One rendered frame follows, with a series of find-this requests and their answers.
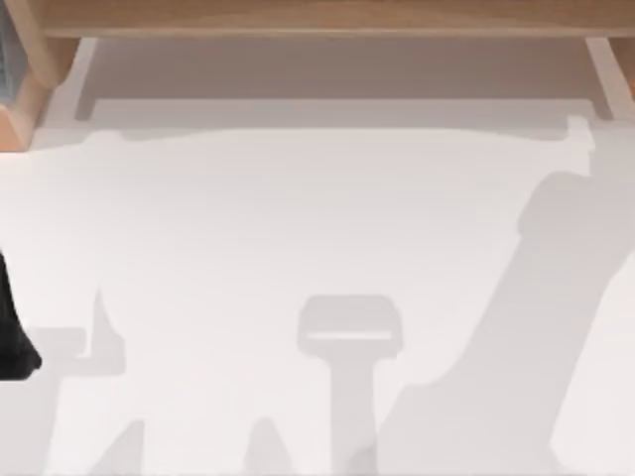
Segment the wooden cupboard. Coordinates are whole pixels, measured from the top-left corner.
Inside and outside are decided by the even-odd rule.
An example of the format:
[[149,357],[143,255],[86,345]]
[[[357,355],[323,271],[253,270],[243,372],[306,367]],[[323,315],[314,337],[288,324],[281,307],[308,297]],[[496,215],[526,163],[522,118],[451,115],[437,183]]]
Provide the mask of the wooden cupboard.
[[99,99],[583,99],[606,42],[635,98],[635,0],[48,0],[50,40],[94,40]]

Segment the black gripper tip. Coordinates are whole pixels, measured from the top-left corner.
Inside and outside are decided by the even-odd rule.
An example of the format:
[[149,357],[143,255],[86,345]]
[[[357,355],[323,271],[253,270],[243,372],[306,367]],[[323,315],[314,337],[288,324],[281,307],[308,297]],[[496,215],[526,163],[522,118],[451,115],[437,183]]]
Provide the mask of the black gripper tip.
[[0,382],[27,380],[42,364],[19,319],[6,261],[0,252]]

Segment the pale wooden drawer front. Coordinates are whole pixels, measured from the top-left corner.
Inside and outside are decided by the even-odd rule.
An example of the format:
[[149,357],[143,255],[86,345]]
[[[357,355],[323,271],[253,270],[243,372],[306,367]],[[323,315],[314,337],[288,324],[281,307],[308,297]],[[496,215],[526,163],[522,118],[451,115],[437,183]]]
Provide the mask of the pale wooden drawer front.
[[0,0],[0,153],[24,152],[53,91],[68,76],[78,39],[46,32],[52,0]]

